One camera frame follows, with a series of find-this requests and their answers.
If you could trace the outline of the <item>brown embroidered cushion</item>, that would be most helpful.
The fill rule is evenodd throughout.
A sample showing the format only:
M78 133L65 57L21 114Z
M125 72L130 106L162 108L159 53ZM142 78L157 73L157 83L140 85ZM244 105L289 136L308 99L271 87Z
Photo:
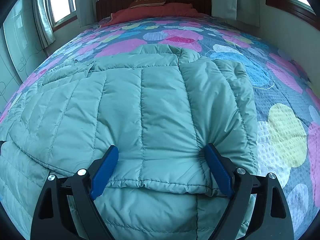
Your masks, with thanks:
M129 8L138 8L138 7L156 7L162 6L166 3L166 0L135 0L130 5Z

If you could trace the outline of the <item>light green down jacket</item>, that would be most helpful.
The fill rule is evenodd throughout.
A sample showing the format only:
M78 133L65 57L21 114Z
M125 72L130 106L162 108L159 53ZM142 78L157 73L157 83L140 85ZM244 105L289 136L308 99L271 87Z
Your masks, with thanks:
M116 239L207 239L228 199L204 159L213 144L257 171L257 114L246 67L186 48L129 52L42 69L1 117L1 204L30 237L50 174L119 160L95 200Z

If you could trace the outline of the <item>red pillow blanket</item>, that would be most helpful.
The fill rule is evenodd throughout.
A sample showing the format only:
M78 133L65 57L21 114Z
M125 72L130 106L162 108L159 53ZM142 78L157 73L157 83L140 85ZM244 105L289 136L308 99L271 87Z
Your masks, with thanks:
M161 6L127 8L111 14L109 22L102 23L101 27L107 27L114 24L130 22L134 20L154 17L207 17L207 14L198 12L192 4L168 3Z

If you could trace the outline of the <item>window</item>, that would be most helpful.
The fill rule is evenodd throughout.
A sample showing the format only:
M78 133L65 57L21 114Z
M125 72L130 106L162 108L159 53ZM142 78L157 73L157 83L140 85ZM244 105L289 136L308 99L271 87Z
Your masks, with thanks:
M307 0L266 0L266 5L288 12L319 30L319 16Z
M44 0L53 31L77 19L75 0Z

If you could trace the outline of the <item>pale curtain left of window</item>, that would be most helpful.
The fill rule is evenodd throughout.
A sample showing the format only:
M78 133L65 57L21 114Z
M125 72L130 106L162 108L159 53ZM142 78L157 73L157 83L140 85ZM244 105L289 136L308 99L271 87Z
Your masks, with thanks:
M33 0L33 14L37 33L43 49L55 41L44 0Z

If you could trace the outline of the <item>glossy white wardrobe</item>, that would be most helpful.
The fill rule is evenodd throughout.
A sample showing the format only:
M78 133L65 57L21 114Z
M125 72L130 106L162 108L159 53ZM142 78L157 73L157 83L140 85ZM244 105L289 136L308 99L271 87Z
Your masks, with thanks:
M1 25L1 112L46 58L34 21L33 0L18 0Z

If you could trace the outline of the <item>pale curtain right of bed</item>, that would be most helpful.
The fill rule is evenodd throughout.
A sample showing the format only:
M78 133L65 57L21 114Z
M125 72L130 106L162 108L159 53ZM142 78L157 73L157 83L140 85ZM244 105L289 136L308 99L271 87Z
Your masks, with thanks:
M260 0L212 0L212 16L260 26Z

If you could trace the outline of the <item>pale curtain beside headboard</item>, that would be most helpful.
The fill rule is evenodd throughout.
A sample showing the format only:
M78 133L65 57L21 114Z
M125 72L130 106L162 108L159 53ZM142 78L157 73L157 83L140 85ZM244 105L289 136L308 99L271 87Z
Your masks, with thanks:
M76 15L80 27L91 25L97 21L96 2L98 0L75 0Z

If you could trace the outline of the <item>colourful circle pattern bedspread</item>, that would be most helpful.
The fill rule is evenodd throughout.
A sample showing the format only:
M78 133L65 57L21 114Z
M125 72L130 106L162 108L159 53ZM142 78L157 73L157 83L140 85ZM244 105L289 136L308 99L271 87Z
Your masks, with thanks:
M99 23L46 59L22 83L5 110L42 69L71 60L86 62L129 53L147 44L239 61L252 84L257 114L257 171L252 174L277 176L289 206L294 238L299 239L319 213L319 99L302 68L260 38L213 18L144 18L107 27Z

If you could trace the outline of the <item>right window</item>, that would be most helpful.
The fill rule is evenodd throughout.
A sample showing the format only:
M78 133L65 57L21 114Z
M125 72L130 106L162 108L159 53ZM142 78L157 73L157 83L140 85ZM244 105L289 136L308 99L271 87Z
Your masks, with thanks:
M266 0L266 5L288 12L319 30L319 16L307 0Z

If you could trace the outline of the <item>left window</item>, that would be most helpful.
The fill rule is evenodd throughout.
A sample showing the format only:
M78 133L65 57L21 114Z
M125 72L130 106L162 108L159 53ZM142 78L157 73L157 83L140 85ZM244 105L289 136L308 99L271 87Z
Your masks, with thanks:
M75 0L44 0L53 31L77 19Z

